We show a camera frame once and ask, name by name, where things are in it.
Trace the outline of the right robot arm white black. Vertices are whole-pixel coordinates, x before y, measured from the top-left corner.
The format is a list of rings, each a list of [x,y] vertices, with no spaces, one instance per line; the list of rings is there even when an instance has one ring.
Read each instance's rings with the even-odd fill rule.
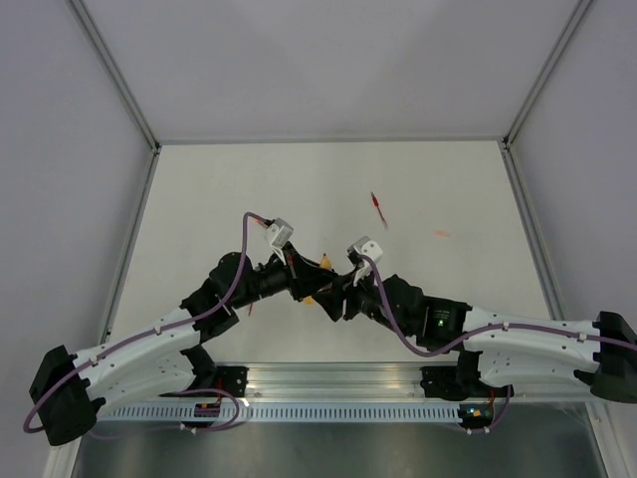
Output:
[[[608,401],[636,401],[636,333],[617,313],[565,322],[506,316],[427,296],[396,275],[339,277],[313,298],[331,319],[364,315],[421,357],[457,353],[448,385],[456,397],[485,387],[568,384]]]

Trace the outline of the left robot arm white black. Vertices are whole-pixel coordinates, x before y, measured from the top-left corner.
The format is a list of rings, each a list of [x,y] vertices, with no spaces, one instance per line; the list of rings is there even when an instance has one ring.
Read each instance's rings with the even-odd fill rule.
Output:
[[[198,289],[147,329],[74,353],[65,346],[46,352],[29,388],[34,407],[23,430],[62,446],[130,403],[184,391],[207,395],[217,374],[203,346],[238,324],[237,310],[282,292],[300,302],[331,290],[337,277],[292,244],[258,265],[245,252],[229,253]]]

